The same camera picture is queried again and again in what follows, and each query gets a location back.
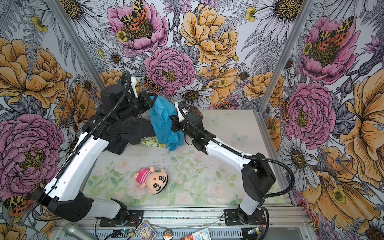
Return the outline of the teal blue cloth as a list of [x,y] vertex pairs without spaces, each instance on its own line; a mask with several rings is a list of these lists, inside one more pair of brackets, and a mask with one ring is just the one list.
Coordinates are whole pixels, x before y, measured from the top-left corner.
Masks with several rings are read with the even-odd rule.
[[157,139],[166,145],[170,152],[182,147],[185,138],[182,131],[172,131],[171,116],[178,116],[176,107],[163,97],[157,96],[150,109],[150,120]]

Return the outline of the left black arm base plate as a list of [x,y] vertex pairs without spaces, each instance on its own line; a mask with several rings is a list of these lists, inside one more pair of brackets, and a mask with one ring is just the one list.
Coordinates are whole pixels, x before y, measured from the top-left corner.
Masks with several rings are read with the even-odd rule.
[[101,227],[138,227],[144,219],[143,210],[127,210],[114,219],[101,218]]

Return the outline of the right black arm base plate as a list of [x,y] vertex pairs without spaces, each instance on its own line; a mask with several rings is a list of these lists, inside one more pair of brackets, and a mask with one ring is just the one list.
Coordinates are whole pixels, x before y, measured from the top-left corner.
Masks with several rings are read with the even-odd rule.
[[261,210],[256,210],[248,216],[241,209],[225,209],[224,221],[226,226],[261,226],[267,222],[266,214]]

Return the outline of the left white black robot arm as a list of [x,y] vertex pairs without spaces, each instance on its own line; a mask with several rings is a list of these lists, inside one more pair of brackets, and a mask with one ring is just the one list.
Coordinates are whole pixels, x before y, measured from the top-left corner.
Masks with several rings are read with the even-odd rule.
[[102,104],[83,127],[79,141],[58,174],[44,189],[32,193],[33,200],[61,219],[72,223],[83,218],[108,219],[121,226],[128,219],[127,206],[116,199],[87,197],[81,191],[91,168],[104,150],[122,154],[133,133],[133,119],[154,106],[156,94],[134,92],[133,87],[111,85],[101,93]]

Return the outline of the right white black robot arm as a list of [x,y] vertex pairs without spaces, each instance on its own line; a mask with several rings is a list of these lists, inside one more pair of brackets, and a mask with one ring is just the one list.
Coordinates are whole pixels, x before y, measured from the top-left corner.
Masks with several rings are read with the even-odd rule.
[[261,212],[267,193],[276,182],[276,176],[263,154],[250,155],[221,141],[204,128],[203,115],[182,102],[175,103],[177,116],[171,117],[172,131],[182,131],[192,139],[196,150],[221,160],[238,170],[242,175],[246,196],[238,206],[238,219],[249,225]]

